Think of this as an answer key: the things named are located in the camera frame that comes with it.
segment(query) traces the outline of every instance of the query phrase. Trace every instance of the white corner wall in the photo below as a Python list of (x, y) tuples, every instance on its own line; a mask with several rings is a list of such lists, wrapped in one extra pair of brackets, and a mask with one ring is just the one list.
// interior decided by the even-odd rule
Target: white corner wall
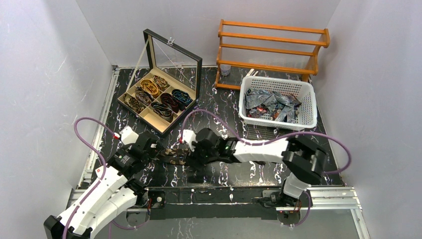
[(72, 124), (100, 116), (111, 74), (75, 0), (0, 1), (0, 238), (44, 239), (66, 208), (89, 153)]
[[(342, 0), (313, 77), (372, 239), (421, 238), (422, 2)], [(340, 165), (341, 148), (334, 149)]]
[[(215, 65), (220, 20), (325, 28), (340, 0), (77, 0), (111, 64), (135, 66), (150, 30)], [(148, 66), (146, 57), (141, 65)]]

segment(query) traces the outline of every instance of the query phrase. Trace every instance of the black marble surface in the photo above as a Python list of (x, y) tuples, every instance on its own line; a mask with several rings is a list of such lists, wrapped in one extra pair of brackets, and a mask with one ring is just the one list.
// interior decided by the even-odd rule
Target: black marble surface
[[(108, 113), (106, 125), (113, 131), (119, 132), (126, 125), (141, 133), (150, 131), (157, 134), (151, 127), (147, 126), (142, 120), (138, 119), (135, 114), (129, 112), (118, 101), (117, 98), (122, 95), (130, 80), (133, 69), (121, 69), (117, 81), (117, 86), (114, 91), (110, 111)], [(149, 69), (139, 69), (132, 84), (135, 84), (144, 75), (149, 72)], [(239, 69), (233, 71), (231, 74), (238, 74), (239, 77), (245, 76), (248, 69)], [(185, 70), (183, 79), (191, 79), (195, 71)], [(214, 87), (216, 76), (216, 68), (202, 68), (201, 76), (201, 93), (198, 100), (198, 105), (195, 109), (206, 109), (220, 116), (227, 124), (232, 127), (241, 137), (246, 139), (272, 139), (279, 135), (291, 132), (285, 129), (275, 129), (264, 126), (246, 125), (239, 119), (238, 116), (238, 99), (239, 91), (216, 89)], [(268, 76), (283, 79), (299, 79), (298, 75), (287, 74), (281, 72), (266, 72), (260, 71), (258, 76)], [(169, 148), (187, 147), (180, 145), (177, 139), (180, 136), (179, 123), (161, 142), (164, 146)], [(209, 127), (217, 134), (232, 137), (233, 135), (224, 128), (217, 120), (212, 117), (197, 113), (188, 119), (187, 128), (194, 131), (199, 131), (204, 127)], [(318, 112), (318, 123), (315, 128), (306, 129), (306, 131), (315, 131), (325, 133), (325, 128)], [(328, 162), (326, 164), (326, 171), (336, 170), (335, 161), (333, 159), (332, 151), (328, 140), (325, 138), (315, 138), (309, 136), (313, 141), (325, 147), (329, 152)], [(110, 135), (103, 135), (101, 143), (101, 152), (107, 159), (116, 151), (117, 147), (121, 146), (117, 140), (113, 140)], [(206, 186), (275, 186), (281, 185), (284, 179), (290, 174), (289, 170), (284, 164), (269, 163), (266, 165), (258, 165), (253, 162), (248, 163), (213, 163), (208, 165), (204, 170), (195, 171), (188, 166), (174, 166), (160, 161), (151, 162), (147, 168), (143, 170), (141, 180), (149, 187), (206, 187)], [(340, 175), (330, 175), (325, 177), (323, 185), (343, 185)]]

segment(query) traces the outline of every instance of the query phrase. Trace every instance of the laundry basket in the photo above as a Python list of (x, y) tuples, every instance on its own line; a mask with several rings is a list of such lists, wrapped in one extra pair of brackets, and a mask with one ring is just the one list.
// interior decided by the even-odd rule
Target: laundry basket
[[(283, 95), (294, 95), (300, 102), (302, 102), (301, 106), (298, 108), (299, 115), (296, 118), (296, 122), (286, 123), (270, 120), (270, 113), (266, 113), (260, 118), (247, 117), (245, 93), (249, 88), (277, 91)], [(317, 125), (317, 101), (315, 99), (314, 88), (311, 84), (302, 81), (260, 76), (246, 76), (243, 78), (242, 85), (240, 86), (239, 116), (247, 124), (286, 128), (291, 130), (313, 128)]]

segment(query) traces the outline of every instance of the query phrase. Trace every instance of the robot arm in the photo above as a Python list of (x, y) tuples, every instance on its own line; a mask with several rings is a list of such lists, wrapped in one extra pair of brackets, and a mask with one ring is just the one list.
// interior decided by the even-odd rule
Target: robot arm
[[(269, 205), (293, 206), (303, 191), (311, 185), (321, 183), (327, 161), (325, 150), (303, 136), (251, 146), (237, 138), (224, 139), (209, 128), (204, 128), (198, 133), (185, 129), (182, 139), (189, 145), (191, 151), (187, 156), (187, 162), (196, 167), (215, 161), (226, 163), (268, 161), (286, 164), (291, 174), (284, 181), (280, 193), (272, 194), (265, 199)], [(245, 141), (264, 143), (267, 140), (245, 139)]]
[[(61, 239), (64, 225), (68, 222), (76, 206), (79, 206), (69, 224), (68, 239), (93, 239), (97, 233), (117, 215), (134, 205), (143, 205), (143, 195), (147, 193), (140, 182), (139, 172), (160, 150), (157, 140), (149, 135), (136, 137), (126, 144), (107, 161), (105, 176), (99, 177), (103, 167), (96, 169), (98, 178), (88, 190), (58, 217), (49, 216), (44, 222), (48, 239)], [(88, 191), (98, 186), (80, 204)]]
[[(104, 179), (87, 197), (83, 194), (73, 205), (58, 217), (50, 216), (44, 222), (48, 239), (61, 239), (64, 225), (76, 206), (80, 206), (70, 222), (68, 239), (93, 239), (95, 235), (117, 215), (134, 205), (145, 203), (146, 186), (140, 182), (139, 172), (165, 150), (161, 144), (147, 133), (137, 134), (130, 127), (121, 132), (123, 147), (107, 161)], [(276, 142), (250, 146), (237, 138), (222, 138), (211, 129), (204, 128), (198, 133), (184, 130), (184, 143), (189, 146), (184, 156), (187, 165), (201, 168), (212, 162), (241, 163), (247, 161), (269, 161), (285, 163), (291, 174), (284, 181), (280, 191), (263, 195), (260, 203), (265, 206), (293, 206), (299, 196), (312, 184), (320, 184), (327, 153), (316, 143), (305, 137), (281, 139)], [(102, 174), (103, 168), (96, 170)], [(99, 178), (91, 185), (94, 187)]]

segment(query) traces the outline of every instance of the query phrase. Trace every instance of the display box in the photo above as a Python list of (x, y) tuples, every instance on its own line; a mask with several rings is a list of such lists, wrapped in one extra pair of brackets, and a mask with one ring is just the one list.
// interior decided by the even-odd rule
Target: display box
[(144, 30), (150, 71), (118, 101), (161, 136), (192, 111), (200, 93), (202, 58)]

